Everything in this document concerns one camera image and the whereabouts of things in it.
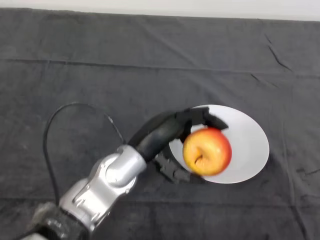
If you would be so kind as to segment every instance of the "white wall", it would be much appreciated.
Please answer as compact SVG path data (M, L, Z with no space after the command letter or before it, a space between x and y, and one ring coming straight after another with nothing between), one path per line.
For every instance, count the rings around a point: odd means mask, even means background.
M0 0L0 7L320 21L320 0Z

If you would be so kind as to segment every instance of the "dark gray tablecloth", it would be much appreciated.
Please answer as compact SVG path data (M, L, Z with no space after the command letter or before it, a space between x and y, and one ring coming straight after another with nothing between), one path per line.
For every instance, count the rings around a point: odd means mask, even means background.
M53 200L42 132L73 101L104 108L126 139L159 112L226 105L270 144L238 184L174 185L149 166L95 239L319 239L319 23L1 9L0 239ZM101 113L66 110L48 139L61 192L119 144Z

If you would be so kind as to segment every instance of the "white plate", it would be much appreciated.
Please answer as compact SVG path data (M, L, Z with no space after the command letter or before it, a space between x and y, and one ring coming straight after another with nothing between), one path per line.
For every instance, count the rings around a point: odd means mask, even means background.
M209 113L223 120L228 129L222 133L229 140L232 158L228 167L214 176L203 176L209 182L234 184L248 180L258 174L266 165L269 157L269 143L265 132L259 124L248 115L231 107L221 105L203 105L209 107ZM204 128L196 125L191 132ZM176 160L189 172L183 158L183 144L176 139L169 144Z

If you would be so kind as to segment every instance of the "black cable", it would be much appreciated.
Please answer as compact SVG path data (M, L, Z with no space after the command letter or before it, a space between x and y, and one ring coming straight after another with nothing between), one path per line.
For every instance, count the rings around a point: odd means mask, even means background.
M59 188L58 188L58 184L57 184L57 179L56 179L56 176L55 176L55 173L54 173L54 170L53 170L53 167L52 167L52 163L50 161L49 154L48 154L48 146L47 146L48 145L48 133L49 133L50 126L51 126L54 118L57 116L57 114L59 112L61 112L63 109L71 107L71 106L83 106L83 107L87 107L87 108L93 109L95 111L101 110L102 113L103 113L103 116L109 120L109 122L111 123L112 127L114 128L114 130L118 134L118 136L119 136L119 138L121 140L121 143L122 144L126 144L126 141L125 141L123 135L119 131L117 125L114 123L113 119L105 111L103 111L103 109L101 109L101 108L98 108L96 106L90 105L88 103L71 102L71 103L62 105L57 110L55 110L55 112L50 116L50 118L48 119L48 121L45 124L43 137L42 137L42 150L43 150L44 160L45 160L45 163L46 163L46 166L47 166L47 169L48 169L48 172L49 172L49 176L50 176L50 179L51 179L52 187L53 187L55 204L57 206L59 205L60 195L59 195ZM27 231L27 232L15 237L12 240L21 240L21 239L26 238L27 236L29 236L31 234L36 233L37 231L38 231L37 228L33 228L33 229L31 229L31 230L29 230L29 231Z

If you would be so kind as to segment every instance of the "red apple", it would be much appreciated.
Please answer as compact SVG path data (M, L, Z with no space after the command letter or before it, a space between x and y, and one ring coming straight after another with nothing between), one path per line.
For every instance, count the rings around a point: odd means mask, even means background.
M202 128L191 133L183 144L183 159L198 175L221 173L231 161L232 149L228 139L216 128Z

